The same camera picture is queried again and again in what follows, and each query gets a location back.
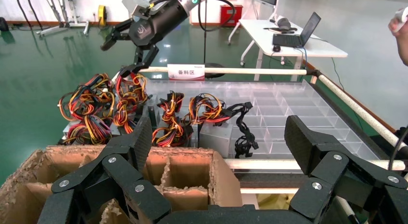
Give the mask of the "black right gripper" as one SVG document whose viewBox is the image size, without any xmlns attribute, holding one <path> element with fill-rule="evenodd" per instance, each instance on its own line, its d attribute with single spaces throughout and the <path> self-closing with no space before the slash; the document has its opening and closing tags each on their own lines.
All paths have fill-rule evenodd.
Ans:
<svg viewBox="0 0 408 224">
<path fill-rule="evenodd" d="M 131 73 L 137 74 L 143 69 L 148 69 L 157 56 L 159 48 L 155 45 L 168 33 L 174 30 L 181 22 L 187 19 L 188 13 L 178 0 L 171 0 L 164 8 L 150 18 L 127 19 L 113 26 L 100 46 L 102 51 L 110 49 L 118 40 L 131 40 L 137 47 L 134 63 L 124 66 L 120 76 L 125 78 Z"/>
</svg>

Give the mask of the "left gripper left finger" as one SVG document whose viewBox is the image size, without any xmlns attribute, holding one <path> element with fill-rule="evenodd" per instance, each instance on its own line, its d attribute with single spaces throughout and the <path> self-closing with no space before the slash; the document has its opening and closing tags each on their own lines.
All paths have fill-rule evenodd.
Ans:
<svg viewBox="0 0 408 224">
<path fill-rule="evenodd" d="M 90 163 L 56 180 L 50 196 L 50 223 L 85 224 L 115 199 L 133 224 L 156 224 L 171 213 L 170 202 L 145 180 L 152 126 L 141 117 L 130 134 L 112 138 Z"/>
</svg>

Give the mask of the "bystander hand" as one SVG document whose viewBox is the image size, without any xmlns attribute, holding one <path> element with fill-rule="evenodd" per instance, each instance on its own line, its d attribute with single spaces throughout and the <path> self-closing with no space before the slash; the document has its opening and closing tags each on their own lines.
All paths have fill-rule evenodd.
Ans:
<svg viewBox="0 0 408 224">
<path fill-rule="evenodd" d="M 408 33 L 408 22 L 401 25 L 398 19 L 392 18 L 388 24 L 388 28 L 393 36 L 403 36 Z"/>
</svg>

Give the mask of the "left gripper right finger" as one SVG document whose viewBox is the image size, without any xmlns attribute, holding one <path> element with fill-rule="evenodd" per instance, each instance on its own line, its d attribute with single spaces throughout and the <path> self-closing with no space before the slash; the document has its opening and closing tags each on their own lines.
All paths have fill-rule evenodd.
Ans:
<svg viewBox="0 0 408 224">
<path fill-rule="evenodd" d="M 290 210 L 313 224 L 323 221 L 335 197 L 369 213 L 371 224 L 408 221 L 408 183 L 395 172 L 352 154 L 334 136 L 310 130 L 296 115 L 286 119 L 284 139 L 308 177 Z"/>
</svg>

